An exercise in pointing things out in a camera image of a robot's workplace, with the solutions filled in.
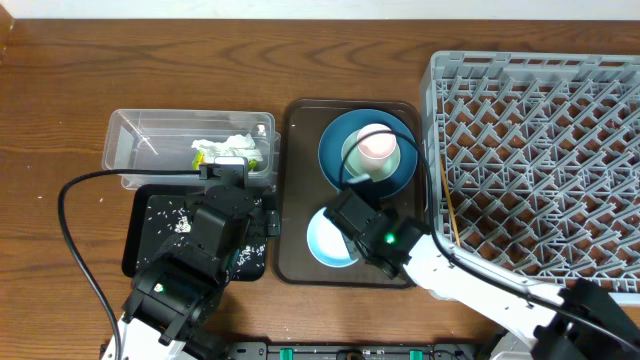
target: white cloth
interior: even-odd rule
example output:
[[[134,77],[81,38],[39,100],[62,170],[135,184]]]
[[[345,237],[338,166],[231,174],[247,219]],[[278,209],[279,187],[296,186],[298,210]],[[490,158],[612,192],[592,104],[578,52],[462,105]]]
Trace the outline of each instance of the white cloth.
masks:
[[[213,163],[218,156],[242,156],[247,158],[248,161],[255,160],[257,162],[263,160],[262,153],[260,153],[259,149],[256,149],[256,143],[253,141],[251,134],[229,136],[227,141],[223,143],[195,140],[191,147],[204,154],[204,162],[207,164]]]

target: dish rack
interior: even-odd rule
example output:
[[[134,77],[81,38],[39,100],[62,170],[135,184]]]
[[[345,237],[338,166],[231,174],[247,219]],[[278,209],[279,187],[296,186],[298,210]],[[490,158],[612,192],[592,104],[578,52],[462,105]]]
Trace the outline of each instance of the dish rack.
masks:
[[[640,305],[640,57],[438,52],[421,82],[436,228],[533,279]]]

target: white wall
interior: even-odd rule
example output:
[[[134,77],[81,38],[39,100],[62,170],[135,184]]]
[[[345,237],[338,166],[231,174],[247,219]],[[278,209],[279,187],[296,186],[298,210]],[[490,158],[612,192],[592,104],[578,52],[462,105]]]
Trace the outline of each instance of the white wall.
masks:
[[[640,20],[640,0],[0,0],[15,18]]]

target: pink cup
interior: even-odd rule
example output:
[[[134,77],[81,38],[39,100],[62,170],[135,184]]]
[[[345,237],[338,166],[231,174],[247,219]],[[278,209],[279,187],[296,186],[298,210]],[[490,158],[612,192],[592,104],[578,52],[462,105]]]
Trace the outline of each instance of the pink cup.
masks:
[[[358,132],[358,140],[367,134],[381,130],[391,130],[382,124],[371,124]],[[391,154],[396,149],[396,136],[393,134],[376,134],[369,136],[358,144],[360,164],[365,170],[376,171],[382,169]]]

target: green led indicator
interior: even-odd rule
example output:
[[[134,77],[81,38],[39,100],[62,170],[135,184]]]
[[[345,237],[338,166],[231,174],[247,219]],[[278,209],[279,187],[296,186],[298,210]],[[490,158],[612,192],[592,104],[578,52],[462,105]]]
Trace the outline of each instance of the green led indicator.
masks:
[[[389,233],[384,236],[384,241],[386,241],[387,244],[393,244],[396,242],[396,237],[393,236],[393,234]]]

